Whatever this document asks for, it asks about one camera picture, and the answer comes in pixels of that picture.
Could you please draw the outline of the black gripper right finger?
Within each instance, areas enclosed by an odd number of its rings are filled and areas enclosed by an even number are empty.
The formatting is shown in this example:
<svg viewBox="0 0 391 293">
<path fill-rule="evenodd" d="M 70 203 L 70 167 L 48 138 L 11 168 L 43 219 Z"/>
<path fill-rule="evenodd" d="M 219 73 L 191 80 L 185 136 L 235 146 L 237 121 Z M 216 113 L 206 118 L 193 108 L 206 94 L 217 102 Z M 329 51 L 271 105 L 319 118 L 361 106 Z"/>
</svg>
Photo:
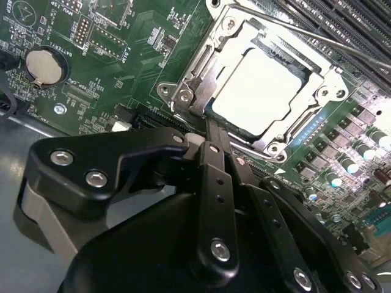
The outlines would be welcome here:
<svg viewBox="0 0 391 293">
<path fill-rule="evenodd" d="M 219 128 L 218 134 L 268 247 L 278 292 L 382 291 L 352 248 L 329 232 L 290 189 L 270 176 L 257 180 L 249 164 L 233 154 L 227 131 Z"/>
</svg>

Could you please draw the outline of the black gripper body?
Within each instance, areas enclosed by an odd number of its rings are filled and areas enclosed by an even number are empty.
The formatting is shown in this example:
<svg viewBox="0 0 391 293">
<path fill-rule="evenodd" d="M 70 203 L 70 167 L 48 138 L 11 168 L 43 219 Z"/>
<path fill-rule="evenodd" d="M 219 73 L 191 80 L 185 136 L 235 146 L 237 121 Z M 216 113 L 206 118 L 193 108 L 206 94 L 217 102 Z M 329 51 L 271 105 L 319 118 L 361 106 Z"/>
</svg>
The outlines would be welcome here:
<svg viewBox="0 0 391 293">
<path fill-rule="evenodd" d="M 61 292 L 212 292 L 191 266 L 199 201 L 173 195 L 89 241 Z"/>
</svg>

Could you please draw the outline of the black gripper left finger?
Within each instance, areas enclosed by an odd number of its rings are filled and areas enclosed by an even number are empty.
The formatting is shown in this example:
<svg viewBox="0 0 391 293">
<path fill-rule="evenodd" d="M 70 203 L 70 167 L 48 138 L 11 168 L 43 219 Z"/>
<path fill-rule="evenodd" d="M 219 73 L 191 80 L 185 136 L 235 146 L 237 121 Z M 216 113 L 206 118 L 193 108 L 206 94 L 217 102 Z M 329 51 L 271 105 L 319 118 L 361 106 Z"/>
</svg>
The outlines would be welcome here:
<svg viewBox="0 0 391 293">
<path fill-rule="evenodd" d="M 25 225 L 71 265 L 92 239 L 166 198 L 193 194 L 199 210 L 191 272 L 235 278 L 233 181 L 219 128 L 209 120 L 205 137 L 160 127 L 39 140 L 18 196 Z"/>
</svg>

